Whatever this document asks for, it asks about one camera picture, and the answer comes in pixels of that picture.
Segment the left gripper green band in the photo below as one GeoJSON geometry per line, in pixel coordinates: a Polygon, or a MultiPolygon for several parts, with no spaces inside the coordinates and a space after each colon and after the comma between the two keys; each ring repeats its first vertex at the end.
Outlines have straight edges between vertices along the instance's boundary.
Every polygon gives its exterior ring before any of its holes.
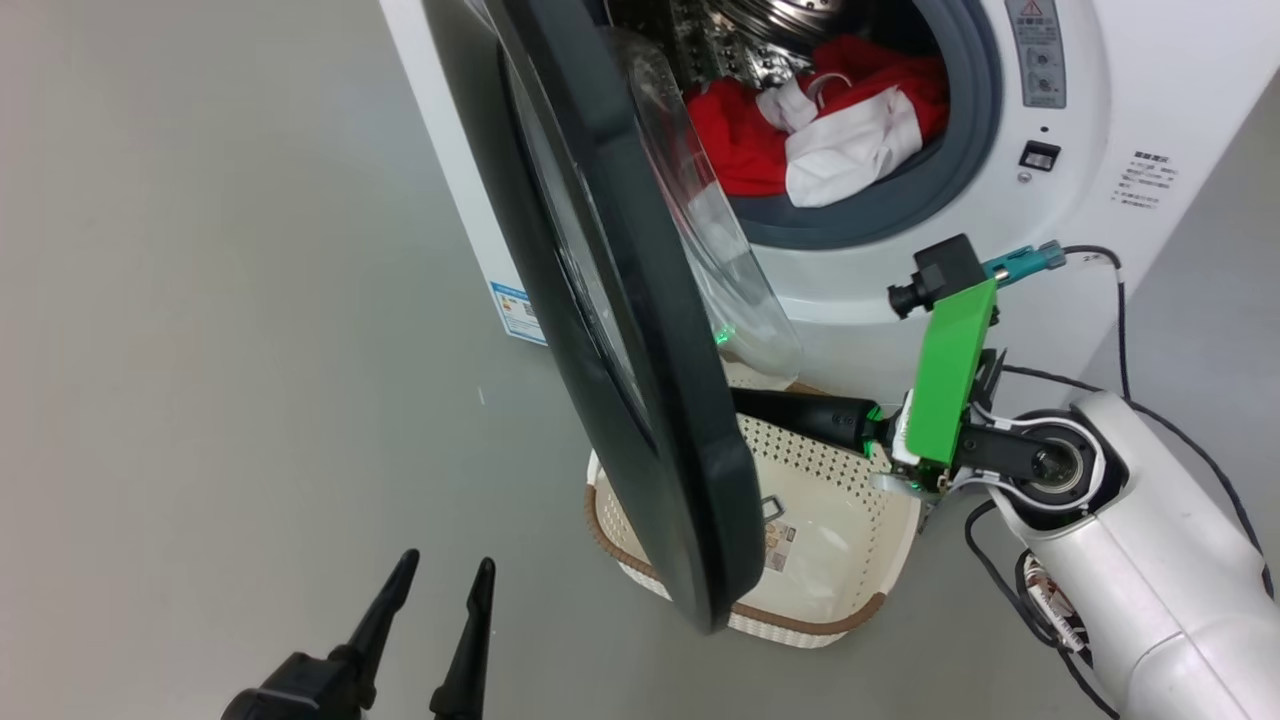
{"type": "MultiPolygon", "coordinates": [[[[260,685],[236,694],[221,720],[369,720],[390,629],[419,561],[417,550],[401,555],[343,646],[325,659],[294,652],[260,685]]],[[[483,720],[495,584],[497,564],[485,557],[468,592],[467,621],[445,680],[431,694],[434,720],[483,720]]]]}

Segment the dark grey washer door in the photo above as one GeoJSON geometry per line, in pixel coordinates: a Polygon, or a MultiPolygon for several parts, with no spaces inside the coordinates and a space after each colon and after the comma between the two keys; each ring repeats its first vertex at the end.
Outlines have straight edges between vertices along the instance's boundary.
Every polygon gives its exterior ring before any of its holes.
{"type": "Polygon", "coordinates": [[[419,0],[515,288],[675,607],[723,629],[764,518],[724,356],[800,347],[666,56],[604,0],[419,0]]]}

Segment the white front-load washing machine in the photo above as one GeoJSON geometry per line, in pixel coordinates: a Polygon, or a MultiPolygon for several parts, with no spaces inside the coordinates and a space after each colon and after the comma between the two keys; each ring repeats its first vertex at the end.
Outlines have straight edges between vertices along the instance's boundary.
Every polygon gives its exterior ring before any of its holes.
{"type": "MultiPolygon", "coordinates": [[[[1134,290],[1280,70],[1280,0],[1224,1],[1219,9],[1242,27],[1211,27],[1210,0],[1055,0],[1068,105],[1053,110],[1023,104],[1004,0],[925,0],[925,23],[961,76],[956,137],[861,200],[813,210],[731,201],[796,333],[795,380],[896,402],[915,377],[925,319],[896,319],[886,287],[906,278],[915,251],[955,234],[983,259],[1051,240],[1100,243],[1117,251],[1134,290]],[[1062,149],[1052,172],[1018,165],[1032,140],[1062,149]]],[[[380,5],[489,313],[500,318],[489,283],[515,287],[515,268],[483,206],[424,9],[419,0],[380,5]]],[[[998,292],[988,341],[1015,363],[1078,375],[1114,325],[1115,302],[1100,272],[1047,273],[998,292]]]]}

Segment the blue energy label sticker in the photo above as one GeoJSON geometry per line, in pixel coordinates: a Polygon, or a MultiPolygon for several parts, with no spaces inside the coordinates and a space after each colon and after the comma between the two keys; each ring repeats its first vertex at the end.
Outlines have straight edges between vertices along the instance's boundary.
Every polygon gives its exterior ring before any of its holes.
{"type": "Polygon", "coordinates": [[[490,282],[489,286],[506,333],[518,340],[547,346],[547,338],[529,295],[521,288],[497,282],[490,282]]]}

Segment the red and white garment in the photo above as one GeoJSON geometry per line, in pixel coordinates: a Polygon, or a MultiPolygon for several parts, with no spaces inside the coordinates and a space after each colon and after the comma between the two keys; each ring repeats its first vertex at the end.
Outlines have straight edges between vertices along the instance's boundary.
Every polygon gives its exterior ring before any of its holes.
{"type": "Polygon", "coordinates": [[[728,195],[826,208],[940,137],[950,92],[941,58],[841,35],[815,50],[810,72],[781,86],[716,79],[690,92],[686,106],[728,195]]]}

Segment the grey warning sticker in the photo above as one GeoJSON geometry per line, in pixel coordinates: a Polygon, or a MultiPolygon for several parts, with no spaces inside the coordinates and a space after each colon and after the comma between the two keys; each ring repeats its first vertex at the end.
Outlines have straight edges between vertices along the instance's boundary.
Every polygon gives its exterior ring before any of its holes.
{"type": "Polygon", "coordinates": [[[1004,0],[1012,31],[1025,108],[1068,105],[1066,63],[1055,0],[1004,0]]]}

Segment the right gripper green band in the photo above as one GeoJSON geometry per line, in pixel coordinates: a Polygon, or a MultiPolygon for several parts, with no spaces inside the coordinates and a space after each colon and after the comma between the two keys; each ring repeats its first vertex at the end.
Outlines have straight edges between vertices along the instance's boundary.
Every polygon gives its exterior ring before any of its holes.
{"type": "Polygon", "coordinates": [[[969,418],[997,292],[995,278],[933,291],[923,283],[891,287],[895,307],[928,314],[914,384],[895,413],[868,398],[749,388],[733,389],[735,411],[836,448],[879,447],[890,466],[869,475],[872,487],[938,497],[969,418]]]}

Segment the cream perforated laundry basket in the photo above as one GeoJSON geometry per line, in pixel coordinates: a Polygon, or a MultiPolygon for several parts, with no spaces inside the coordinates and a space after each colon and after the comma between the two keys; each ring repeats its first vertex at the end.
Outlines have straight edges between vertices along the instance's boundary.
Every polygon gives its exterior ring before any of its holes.
{"type": "Polygon", "coordinates": [[[879,447],[831,447],[739,418],[756,464],[767,523],[797,529],[785,573],[765,569],[733,606],[730,628],[801,650],[835,643],[868,621],[896,584],[923,518],[923,502],[879,491],[869,475],[888,462],[879,447]]]}

